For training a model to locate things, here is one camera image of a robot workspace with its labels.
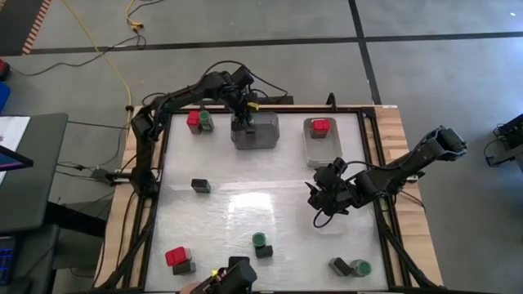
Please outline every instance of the electrical wire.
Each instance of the electrical wire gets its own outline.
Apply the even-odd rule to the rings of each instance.
[[[78,170],[78,171],[82,171],[84,169],[93,171],[94,168],[103,167],[104,165],[111,163],[113,160],[115,160],[118,157],[118,155],[120,153],[120,148],[121,148],[121,144],[122,144],[122,134],[123,134],[123,131],[128,129],[127,126],[128,126],[128,124],[126,124],[123,127],[120,127],[120,133],[118,134],[118,142],[117,142],[117,145],[116,145],[116,152],[114,152],[114,155],[111,158],[109,158],[108,160],[105,160],[102,163],[98,163],[95,166],[90,166],[90,167],[84,166],[84,165],[78,164],[78,163],[73,163],[73,162],[70,162],[70,161],[58,162],[57,165],[60,166],[60,167],[73,168],[73,169]]]
[[[88,208],[91,207],[92,205],[98,203],[99,201],[101,201],[101,200],[103,200],[103,199],[105,199],[105,198],[108,198],[108,197],[109,197],[110,195],[112,195],[112,194],[114,194],[114,191],[111,192],[111,193],[109,193],[109,194],[106,194],[106,195],[104,195],[104,196],[102,196],[102,197],[100,197],[100,198],[98,198],[97,200],[95,200],[95,201],[93,201],[93,202],[87,204],[86,206],[84,206],[84,207],[78,209],[77,211],[71,212],[69,215],[67,215],[65,218],[63,218],[60,222],[67,221],[67,220],[68,220],[69,218],[71,218],[72,216],[76,215],[77,213],[80,213],[80,212],[85,211],[86,209],[88,209]],[[103,207],[103,209],[102,209],[102,210],[101,210],[101,211],[100,211],[100,212],[99,212],[95,217],[100,216],[100,215],[105,211],[105,209],[106,209],[107,207],[110,206],[110,204],[111,204],[111,202],[108,202],[107,205],[105,205],[105,206]],[[60,241],[64,240],[65,238],[68,238],[68,237],[70,237],[70,236],[72,236],[72,235],[74,235],[74,234],[77,234],[77,233],[78,233],[78,232],[76,232],[76,231],[71,232],[71,233],[65,235],[64,237],[60,238],[60,239],[58,240],[58,242],[56,242],[56,243],[54,243],[53,245],[51,245],[51,246],[49,247],[49,249],[47,249],[47,250],[46,250],[46,251],[45,251],[45,252],[44,252],[44,253],[43,253],[43,254],[42,254],[42,255],[41,255],[41,256],[40,256],[40,257],[39,257],[39,258],[38,258],[34,263],[33,263],[33,265],[31,265],[31,266],[29,267],[29,269],[27,270],[27,272],[25,273],[24,276],[29,275],[29,274],[34,270],[34,268],[35,268],[35,267],[40,263],[40,261],[42,261],[43,258],[44,258],[47,254],[49,254],[49,252],[50,252],[50,251],[51,251],[51,250],[56,246],[56,244],[58,244]]]
[[[118,249],[118,257],[116,258],[117,264],[120,263],[120,254],[122,254],[122,245],[123,245],[123,236],[125,235],[125,225],[127,220],[127,214],[129,213],[129,208],[131,208],[132,200],[135,198],[136,194],[134,192],[131,193],[131,196],[129,197],[129,200],[127,201],[127,206],[125,207],[125,213],[123,214],[123,226],[122,226],[122,235],[120,236],[120,248]]]
[[[202,76],[200,77],[200,79],[198,80],[198,82],[196,82],[196,84],[192,85],[192,86],[188,86],[186,89],[188,89],[189,91],[191,90],[194,90],[197,86],[199,86],[200,83],[202,83],[202,81],[205,79],[205,75],[208,74],[211,69],[214,69],[215,67],[217,67],[218,65],[223,65],[223,64],[233,64],[233,65],[239,65],[239,66],[243,66],[253,77],[257,78],[258,80],[260,80],[261,82],[265,83],[266,85],[269,85],[271,87],[273,87],[274,89],[277,89],[277,90],[280,90],[284,93],[284,95],[282,97],[285,97],[287,96],[288,94],[288,91],[281,88],[281,87],[278,87],[270,82],[267,82],[265,79],[263,78],[260,78],[260,76],[256,75],[255,73],[252,72],[252,70],[245,64],[239,62],[239,61],[236,61],[236,60],[221,60],[221,61],[218,61],[214,64],[212,64],[211,66],[209,66],[205,72],[203,72]],[[154,128],[156,128],[156,126],[158,126],[159,124],[159,111],[161,110],[161,108],[169,101],[169,99],[166,99],[163,101],[163,103],[156,109],[158,114],[154,116]]]
[[[131,20],[131,18],[129,17],[129,10],[131,9],[135,1],[136,0],[131,0],[129,2],[129,5],[127,5],[127,8],[125,9],[125,18],[127,19],[127,24],[131,26],[132,31],[138,32],[138,30],[144,27],[144,24],[139,21]]]
[[[157,4],[157,3],[160,3],[160,2],[163,2],[165,0],[157,0],[157,1],[147,1],[146,3],[144,4],[140,4],[138,5],[135,9],[133,9],[131,12],[129,12],[129,14],[127,14],[128,17],[131,17],[133,13],[137,12],[140,8],[142,7],[145,7],[145,6],[148,6],[148,5],[154,5],[154,4]]]
[[[86,25],[83,23],[83,21],[80,19],[80,17],[76,13],[76,11],[69,4],[69,0],[62,0],[62,2],[65,4],[67,9],[69,9],[69,11],[71,11],[71,13],[73,14],[73,16],[76,19],[76,21],[80,24],[80,26],[83,29],[83,32],[86,34],[86,36],[89,39],[89,41],[91,41],[92,46],[95,48],[96,53],[98,53],[98,55],[101,56],[105,60],[105,62],[111,67],[111,69],[113,69],[114,73],[118,76],[118,78],[120,79],[122,84],[125,86],[125,90],[127,91],[127,100],[128,100],[127,106],[132,106],[131,89],[129,88],[129,85],[127,84],[127,81],[125,80],[123,75],[118,71],[116,66],[113,65],[113,63],[109,60],[109,58],[107,56],[105,56],[105,54],[102,53],[98,49],[98,46],[96,45],[95,41],[91,37],[91,34],[89,33],[89,30],[87,29]],[[130,123],[130,122],[131,122],[131,110],[127,110],[127,123]]]
[[[485,156],[485,158],[489,158],[490,156],[487,155],[487,149],[489,148],[489,146],[491,146],[493,143],[496,143],[496,142],[501,142],[502,139],[495,139],[495,140],[492,140],[491,142],[487,143],[487,145],[483,148],[483,156]]]
[[[166,93],[163,93],[163,92],[156,92],[156,93],[149,94],[149,95],[145,96],[145,97],[141,100],[141,104],[144,105],[144,106],[147,106],[147,105],[145,104],[145,101],[147,100],[147,98],[152,97],[152,96],[159,96],[159,95],[164,95],[164,96],[165,96],[165,95],[167,95],[167,94],[166,94]]]
[[[124,126],[124,127],[116,127],[116,126],[109,126],[109,125],[104,125],[104,124],[99,124],[99,123],[90,123],[90,122],[75,122],[75,121],[67,121],[67,123],[72,123],[72,124],[79,124],[79,125],[84,125],[84,126],[92,126],[92,127],[107,127],[107,128],[115,128],[115,129],[124,129],[124,130],[127,130],[127,128]]]
[[[68,172],[63,172],[63,171],[55,171],[55,173],[61,174],[61,175],[64,175],[64,176],[70,176],[70,177],[76,178],[78,180],[87,180],[87,181],[99,182],[98,180],[95,180],[95,179],[91,178],[90,176],[74,175],[74,174],[70,174]]]
[[[95,274],[95,278],[92,280],[91,287],[95,287],[96,282],[98,281],[98,278],[100,277],[101,269],[104,266],[104,258],[105,257],[105,240],[104,244],[101,246],[101,256],[100,256],[100,266],[98,267],[98,270]]]
[[[323,212],[324,210],[323,209],[319,209],[318,210],[318,213],[316,213],[316,216],[314,217],[314,220],[312,220],[312,225],[317,228],[317,229],[321,229],[323,227],[325,227],[326,225],[329,224],[330,221],[333,220],[333,217],[334,216],[330,216],[329,219],[327,221],[325,221],[322,225],[317,225],[316,224],[316,220],[318,219],[318,216],[320,216],[320,214]]]
[[[425,205],[423,204],[423,202],[421,200],[419,200],[417,197],[415,197],[414,195],[410,194],[410,193],[407,193],[403,190],[400,191],[400,193],[402,193],[404,196],[407,196],[407,198],[410,198],[412,199],[413,202],[419,204],[419,206],[423,207],[423,210],[425,212],[427,212],[427,209],[425,208]]]
[[[69,268],[69,271],[71,272],[71,274],[77,278],[92,278],[92,276],[84,276],[84,275],[81,275],[81,274],[76,274],[75,272],[73,272],[73,268]]]
[[[147,41],[145,40],[145,37],[143,37],[142,35],[140,35],[140,34],[137,33],[136,36],[131,37],[131,38],[127,38],[127,39],[125,39],[125,40],[123,40],[123,41],[121,41],[121,42],[118,42],[118,43],[114,44],[113,46],[107,48],[105,51],[102,52],[102,54],[105,54],[105,53],[107,53],[107,52],[109,52],[109,51],[115,49],[117,46],[122,45],[122,44],[124,44],[124,43],[126,43],[126,42],[129,42],[129,41],[131,41],[131,40],[133,40],[133,39],[135,39],[135,38],[138,38],[138,40],[136,41],[136,48],[137,48],[138,50],[143,50],[143,49],[145,49],[145,46],[146,46],[146,44],[147,44]],[[143,39],[143,40],[144,40],[144,43],[145,43],[144,46],[142,46],[142,47],[139,46],[139,45],[140,45],[140,40],[141,40],[141,39]],[[88,65],[88,64],[90,64],[91,62],[93,62],[94,60],[99,59],[100,57],[101,57],[101,55],[96,55],[95,57],[92,57],[91,59],[86,60],[86,61],[84,61],[84,62],[82,62],[82,63],[79,63],[79,64],[70,64],[70,63],[67,63],[67,62],[58,62],[58,63],[55,63],[55,64],[49,66],[49,67],[46,68],[46,69],[43,69],[43,70],[38,71],[38,72],[36,72],[36,73],[24,73],[24,72],[20,71],[19,69],[14,68],[13,66],[11,66],[11,69],[12,69],[14,72],[16,72],[16,73],[18,73],[18,74],[21,74],[21,75],[23,75],[23,76],[26,76],[26,77],[34,77],[34,76],[38,76],[38,75],[40,75],[40,74],[44,74],[44,73],[48,72],[49,70],[54,69],[55,67],[60,66],[60,65],[65,65],[65,66],[69,66],[69,67],[79,68],[79,67],[82,67],[82,66],[84,66],[84,65]]]
[[[264,91],[260,90],[260,89],[251,89],[252,92],[258,92],[258,93],[261,93],[262,95],[264,95],[266,98],[269,98],[269,96],[267,95],[267,93],[265,93]]]
[[[252,72],[252,70],[245,64],[239,62],[239,61],[236,61],[236,60],[222,60],[222,61],[218,61],[217,63],[209,66],[209,68],[205,71],[205,73],[203,73],[202,77],[200,78],[200,80],[195,84],[195,86],[198,86],[202,81],[203,79],[205,78],[205,75],[208,74],[209,71],[211,71],[211,69],[215,68],[216,66],[218,65],[223,65],[223,64],[234,64],[234,65],[239,65],[239,66],[243,66],[245,69],[247,69],[247,71],[255,78],[257,78],[258,80],[260,80],[260,82],[263,82],[265,83],[266,85],[269,85],[271,87],[273,87],[274,89],[277,89],[277,90],[280,90],[284,93],[283,97],[287,96],[288,94],[288,91],[287,90],[284,90],[283,88],[281,87],[278,87],[270,82],[267,82],[265,79],[263,78],[260,78],[260,76],[256,75],[255,73]]]
[[[349,166],[349,165],[355,164],[355,163],[364,164],[367,167],[371,167],[371,168],[374,168],[374,169],[380,169],[380,170],[384,170],[384,171],[395,170],[395,169],[398,168],[398,167],[380,167],[380,166],[374,165],[372,163],[366,163],[366,162],[362,162],[362,161],[358,161],[358,160],[353,160],[353,161],[350,161],[350,162],[348,162],[346,164],[347,164],[347,166]]]

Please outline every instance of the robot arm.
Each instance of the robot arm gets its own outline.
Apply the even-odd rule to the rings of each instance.
[[[154,143],[174,110],[204,98],[221,100],[235,114],[233,128],[247,128],[252,124],[249,107],[257,102],[256,94],[248,91],[253,82],[253,77],[243,66],[233,74],[212,72],[205,74],[196,84],[157,97],[140,109],[131,121],[136,136],[136,166],[129,180],[135,192],[147,198],[158,195],[159,187],[150,169]]]
[[[467,152],[467,144],[451,128],[438,127],[429,132],[408,154],[387,164],[361,171],[347,180],[341,178],[351,162],[336,158],[327,167],[321,167],[314,174],[318,189],[306,183],[311,189],[308,203],[327,216],[336,213],[348,214],[347,208],[363,207],[380,196],[400,192],[409,176],[418,174],[422,168],[436,160],[454,161]]]

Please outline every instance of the orange and white striped tape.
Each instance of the orange and white striped tape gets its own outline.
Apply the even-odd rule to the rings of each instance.
[[[29,36],[27,36],[25,44],[22,47],[22,55],[28,55],[31,53],[31,49],[33,49],[34,40],[36,40],[36,37],[38,36],[38,32],[40,31],[40,27],[42,26],[43,19],[46,17],[47,10],[49,9],[50,5],[51,0],[43,0],[42,5],[40,6],[40,11],[36,15],[33,27],[29,32]]]

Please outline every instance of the blue object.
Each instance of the blue object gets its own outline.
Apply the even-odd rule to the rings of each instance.
[[[9,94],[11,94],[11,89],[5,83],[0,82],[0,113],[3,111],[3,107],[6,106]]]

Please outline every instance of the yellow cable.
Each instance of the yellow cable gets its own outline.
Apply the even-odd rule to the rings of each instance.
[[[129,17],[129,10],[131,9],[132,4],[134,4],[135,1],[136,0],[131,0],[129,5],[127,5],[127,9],[125,10],[125,17],[127,18],[127,23],[131,25],[132,30],[135,31],[135,33],[138,33],[138,30],[143,28],[144,24],[142,24],[139,21],[131,20],[131,18]]]
[[[127,90],[128,105],[132,105],[131,90],[129,89],[129,86],[128,86],[127,82],[125,81],[125,78],[123,78],[122,74],[116,69],[116,67],[109,60],[109,58],[107,56],[105,56],[105,54],[100,52],[100,50],[98,50],[98,46],[95,44],[95,41],[92,39],[91,34],[89,33],[89,30],[87,29],[87,27],[85,26],[83,21],[80,19],[80,17],[76,14],[76,11],[74,11],[74,9],[70,6],[69,0],[62,0],[62,2],[67,6],[67,9],[69,9],[69,11],[71,11],[71,13],[73,14],[76,21],[80,24],[83,31],[89,38],[89,41],[91,41],[92,46],[95,48],[96,53],[98,53],[98,55],[101,56],[105,60],[105,62],[111,67],[111,69],[113,69],[113,71],[116,73],[116,75],[118,75],[118,78],[122,81],[123,85],[125,86],[125,89]],[[131,112],[128,111],[127,112],[127,124],[129,124],[130,122],[131,122]]]

